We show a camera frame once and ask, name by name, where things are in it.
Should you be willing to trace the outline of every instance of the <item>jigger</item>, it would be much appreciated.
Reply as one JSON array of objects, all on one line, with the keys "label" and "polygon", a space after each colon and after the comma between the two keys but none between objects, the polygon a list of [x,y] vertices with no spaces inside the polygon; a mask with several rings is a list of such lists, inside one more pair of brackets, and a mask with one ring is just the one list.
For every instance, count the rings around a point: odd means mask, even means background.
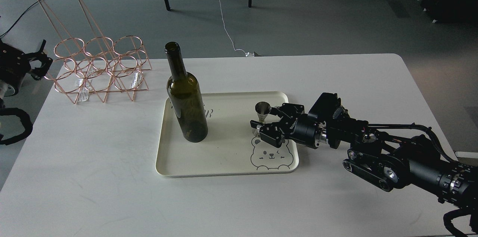
[{"label": "jigger", "polygon": [[259,122],[264,123],[266,116],[270,113],[270,104],[265,101],[259,101],[256,104],[256,113],[259,117]]}]

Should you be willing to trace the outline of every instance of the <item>robotic arm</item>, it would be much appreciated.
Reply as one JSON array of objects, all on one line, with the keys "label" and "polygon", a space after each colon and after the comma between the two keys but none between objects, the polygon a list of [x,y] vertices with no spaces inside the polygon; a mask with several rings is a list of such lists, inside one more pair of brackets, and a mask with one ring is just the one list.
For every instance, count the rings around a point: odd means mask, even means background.
[{"label": "robotic arm", "polygon": [[[280,147],[290,139],[313,149],[320,142],[335,149],[341,141],[350,143],[348,158],[343,161],[347,171],[387,192],[416,185],[437,196],[440,203],[447,201],[459,208],[443,217],[445,227],[454,236],[466,236],[451,222],[464,215],[471,215],[471,230],[478,233],[478,170],[447,156],[431,128],[415,123],[369,124],[350,118],[340,98],[332,93],[323,93],[309,113],[304,113],[303,105],[270,107],[266,102],[259,102],[256,111],[259,121],[251,120],[251,127],[264,142]],[[263,123],[269,113],[280,121]],[[420,130],[428,138],[423,134],[403,138],[379,129]]]},{"label": "robotic arm", "polygon": [[[26,73],[29,73],[34,80],[41,80],[46,75],[53,60],[43,52],[45,44],[46,41],[43,40],[37,52],[24,53],[0,40],[0,116],[17,116],[25,129],[22,133],[8,139],[3,139],[0,133],[0,145],[19,142],[27,138],[33,130],[30,116],[19,108],[5,108],[3,98],[18,94]],[[30,62],[36,60],[41,65],[31,68]]]}]

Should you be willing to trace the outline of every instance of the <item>bottle neck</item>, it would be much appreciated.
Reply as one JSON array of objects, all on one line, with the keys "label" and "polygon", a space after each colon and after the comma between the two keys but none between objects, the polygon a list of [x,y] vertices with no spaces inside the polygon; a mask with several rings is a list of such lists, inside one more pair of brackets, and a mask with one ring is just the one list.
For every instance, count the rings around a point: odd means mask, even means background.
[{"label": "bottle neck", "polygon": [[187,72],[184,68],[183,57],[181,56],[179,45],[175,42],[167,43],[165,51],[169,62],[169,68],[171,69],[171,78],[173,80],[186,78]]},{"label": "bottle neck", "polygon": [[179,56],[168,55],[169,68],[171,69],[171,78],[173,80],[184,79],[187,76],[186,69],[184,68],[184,62]]}]

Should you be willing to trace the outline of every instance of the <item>wine bottle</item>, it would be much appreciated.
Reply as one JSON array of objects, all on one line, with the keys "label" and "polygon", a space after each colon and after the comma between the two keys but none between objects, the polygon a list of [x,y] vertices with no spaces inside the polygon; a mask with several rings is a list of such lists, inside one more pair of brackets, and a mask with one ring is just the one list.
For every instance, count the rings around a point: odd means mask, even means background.
[{"label": "wine bottle", "polygon": [[171,69],[166,88],[179,126],[186,140],[200,142],[208,135],[208,124],[198,80],[186,72],[178,43],[166,43],[164,51]]}]

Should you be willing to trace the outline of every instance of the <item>power cord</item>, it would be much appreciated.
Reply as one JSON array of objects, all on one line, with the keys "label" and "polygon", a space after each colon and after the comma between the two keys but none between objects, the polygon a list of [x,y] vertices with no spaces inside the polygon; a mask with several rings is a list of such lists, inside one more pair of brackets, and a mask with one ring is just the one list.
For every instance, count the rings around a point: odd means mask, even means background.
[{"label": "power cord", "polygon": [[231,36],[229,35],[229,32],[227,32],[227,30],[226,30],[226,23],[225,23],[225,21],[224,21],[224,15],[222,14],[221,0],[219,0],[219,9],[220,9],[220,11],[221,11],[221,19],[222,19],[222,24],[223,24],[222,26],[224,27],[224,31],[226,31],[226,34],[227,34],[227,36],[229,37],[229,40],[231,40],[232,48],[234,48],[234,51],[239,51],[239,50],[240,50],[240,51],[244,52],[244,55],[249,56],[249,52],[246,53],[246,51],[244,51],[244,50],[242,50],[242,49],[236,49],[236,47],[234,46],[234,41],[232,41],[232,38],[231,38]]},{"label": "power cord", "polygon": [[5,35],[7,35],[7,33],[9,33],[12,28],[18,23],[18,21],[22,18],[22,16],[24,16],[24,14],[26,14],[26,12],[28,12],[33,6],[35,6],[36,4],[38,3],[38,1],[34,2],[32,5],[30,5],[17,19],[17,21],[15,21],[13,23],[13,25],[10,27],[10,29],[8,29],[6,32],[4,32],[1,36],[0,36],[0,39],[2,39],[3,37],[5,37]]}]

